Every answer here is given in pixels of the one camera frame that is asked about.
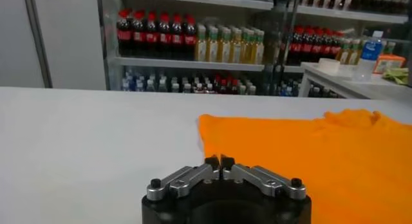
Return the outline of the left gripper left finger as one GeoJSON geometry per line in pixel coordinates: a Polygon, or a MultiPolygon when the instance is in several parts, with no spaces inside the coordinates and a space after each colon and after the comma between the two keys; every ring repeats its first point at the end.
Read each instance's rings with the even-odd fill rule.
{"type": "Polygon", "coordinates": [[[185,166],[163,179],[155,178],[147,186],[148,200],[163,200],[167,195],[183,198],[191,189],[204,180],[220,177],[220,162],[217,156],[208,157],[197,167],[185,166]]]}

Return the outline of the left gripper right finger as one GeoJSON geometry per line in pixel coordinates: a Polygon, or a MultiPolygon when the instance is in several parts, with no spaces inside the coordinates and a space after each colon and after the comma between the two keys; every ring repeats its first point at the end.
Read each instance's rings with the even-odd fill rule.
{"type": "Polygon", "coordinates": [[[221,156],[220,165],[224,180],[247,181],[257,187],[264,195],[273,198],[281,194],[286,194],[293,200],[306,198],[306,187],[300,178],[289,180],[258,165],[247,167],[235,163],[235,160],[228,156],[221,156]]]}

